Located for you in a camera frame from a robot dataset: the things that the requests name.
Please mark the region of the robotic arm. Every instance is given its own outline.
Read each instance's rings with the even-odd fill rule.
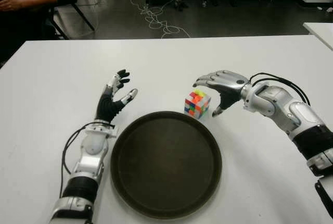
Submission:
[[[96,118],[85,128],[87,136],[82,141],[81,157],[70,179],[56,202],[50,224],[92,224],[94,201],[104,170],[103,159],[108,152],[109,136],[114,136],[112,119],[134,99],[138,90],[131,90],[119,101],[113,96],[129,82],[130,73],[119,71],[107,83],[97,106]]]
[[[321,176],[315,188],[333,218],[333,133],[308,104],[283,88],[267,82],[253,85],[246,77],[227,70],[200,77],[193,86],[198,85],[220,93],[221,103],[213,117],[242,99],[244,109],[271,118],[307,159],[313,174]]]

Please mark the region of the black cable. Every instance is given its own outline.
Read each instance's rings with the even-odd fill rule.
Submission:
[[[68,172],[68,174],[71,174],[70,170],[68,169],[67,165],[66,165],[66,152],[67,149],[70,147],[70,145],[74,142],[74,140],[78,137],[78,135],[80,134],[80,132],[82,130],[84,130],[88,125],[91,124],[102,124],[102,125],[106,125],[109,127],[112,127],[114,129],[114,125],[109,124],[109,123],[105,123],[105,122],[90,122],[85,124],[83,127],[81,127],[80,129],[76,130],[67,140],[63,150],[62,150],[62,157],[61,157],[61,182],[60,182],[60,193],[59,193],[59,198],[61,198],[61,194],[62,194],[62,187],[63,187],[63,168],[65,167],[66,171]]]
[[[329,160],[329,162],[333,165],[333,163],[332,163],[332,161],[331,161],[331,159],[330,158],[328,158],[328,156],[325,154],[325,152],[322,152],[325,156],[326,156],[326,158]]]
[[[305,98],[304,98],[304,96],[302,95],[302,93],[300,91],[297,90],[297,88],[295,88],[291,84],[288,84],[285,81],[277,79],[277,78],[263,78],[263,79],[259,79],[258,81],[256,81],[256,82],[253,83],[253,86],[255,86],[258,82],[262,82],[262,81],[277,81],[277,82],[283,83],[283,84],[291,87],[293,90],[295,90],[297,92],[297,94],[299,94],[299,96],[302,98],[302,101],[304,103],[307,103],[306,100],[305,100]]]
[[[256,76],[259,76],[259,75],[266,75],[266,76],[271,76],[271,77],[274,77],[274,78],[276,78],[277,80],[273,80],[273,81],[278,81],[278,82],[281,82],[281,83],[283,83],[283,84],[285,84],[285,85],[287,85],[287,86],[289,86],[289,87],[291,87],[292,89],[294,89],[299,95],[300,95],[300,93],[303,95],[303,96],[301,96],[301,98],[302,98],[302,100],[305,102],[305,103],[307,103],[309,106],[311,105],[310,104],[310,100],[309,100],[309,98],[307,97],[307,95],[305,94],[305,92],[299,87],[299,86],[297,86],[296,84],[294,84],[293,82],[291,82],[291,81],[289,81],[289,80],[287,80],[287,79],[284,79],[284,78],[282,78],[282,77],[278,77],[278,76],[275,76],[275,75],[273,75],[273,74],[269,74],[269,73],[265,73],[265,72],[260,72],[260,73],[257,73],[257,74],[255,74],[255,75],[253,75],[253,76],[251,76],[250,77],[250,82],[251,82],[251,80],[254,78],[254,77],[256,77]]]
[[[278,79],[280,79],[280,80],[284,80],[284,81],[286,81],[286,82],[288,82],[288,86],[290,85],[290,84],[292,84],[293,86],[295,86],[303,95],[304,95],[304,97],[305,97],[305,99],[306,99],[306,101],[307,101],[307,104],[309,104],[310,105],[310,100],[308,99],[308,97],[307,97],[307,95],[305,94],[305,92],[300,88],[300,87],[298,87],[296,84],[294,84],[293,82],[291,82],[291,81],[289,81],[289,80],[287,80],[287,79],[285,79],[285,78],[282,78],[282,77],[278,77],[278,76],[275,76],[275,75],[273,75],[273,74],[269,74],[269,73],[265,73],[265,72],[260,72],[260,73],[257,73],[257,74],[255,74],[255,75],[253,75],[253,76],[251,76],[250,77],[250,82],[251,82],[251,80],[254,78],[254,77],[256,77],[256,76],[259,76],[259,75],[261,75],[261,74],[264,74],[264,75],[267,75],[267,76],[271,76],[271,77],[275,77],[275,78],[278,78]]]

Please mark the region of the human hand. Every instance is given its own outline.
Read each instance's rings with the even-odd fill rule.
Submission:
[[[21,0],[1,0],[0,11],[18,11],[22,8]]]

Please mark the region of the tangled cable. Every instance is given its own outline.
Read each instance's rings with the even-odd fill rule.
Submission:
[[[152,7],[152,8],[143,8],[141,9],[138,4],[135,4],[133,0],[130,0],[131,4],[136,6],[138,10],[140,11],[140,15],[146,15],[145,20],[149,23],[149,28],[152,30],[159,30],[163,29],[164,34],[162,35],[161,39],[163,39],[166,35],[171,34],[178,34],[181,31],[183,31],[188,38],[191,38],[191,36],[181,27],[169,25],[168,21],[160,21],[158,20],[158,16],[163,14],[163,9],[166,5],[173,2],[174,0],[170,0],[166,4],[164,4],[162,7]]]

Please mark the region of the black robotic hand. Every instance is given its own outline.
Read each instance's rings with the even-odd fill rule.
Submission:
[[[124,87],[124,83],[130,81],[125,78],[129,75],[130,73],[123,69],[118,71],[117,74],[113,76],[111,81],[108,82],[97,106],[96,120],[111,122],[113,118],[125,107],[125,105],[134,99],[138,92],[137,89],[131,90],[120,100],[116,102],[113,101],[115,93]]]
[[[213,117],[215,117],[240,100],[240,92],[247,83],[249,80],[246,77],[221,70],[199,77],[193,87],[202,85],[219,92],[221,103],[213,112]]]

